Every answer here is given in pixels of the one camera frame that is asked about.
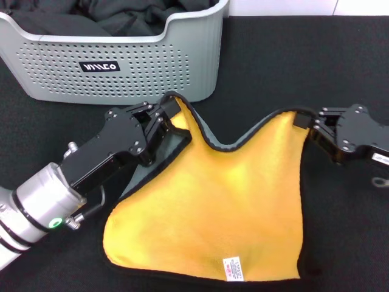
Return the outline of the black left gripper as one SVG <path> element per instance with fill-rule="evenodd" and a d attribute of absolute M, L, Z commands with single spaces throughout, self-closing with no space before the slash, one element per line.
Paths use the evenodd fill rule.
<path fill-rule="evenodd" d="M 112 108 L 105 114 L 101 131 L 64 158 L 60 169 L 70 187 L 80 195 L 102 185 L 125 165 L 136 162 L 136 151 L 130 148 L 139 142 L 140 163 L 149 166 L 170 130 L 170 118 L 180 112 L 173 97 L 156 103 L 140 102 L 126 108 Z M 141 123 L 151 119 L 144 132 Z"/>

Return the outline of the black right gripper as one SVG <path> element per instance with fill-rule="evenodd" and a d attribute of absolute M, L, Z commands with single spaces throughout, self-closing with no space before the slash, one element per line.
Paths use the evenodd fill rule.
<path fill-rule="evenodd" d="M 332 161 L 369 159 L 388 167 L 388 126 L 376 122 L 365 106 L 354 104 L 349 108 L 300 111 L 295 115 L 295 125 L 311 128 L 311 140 Z M 336 126 L 336 142 L 327 126 Z"/>

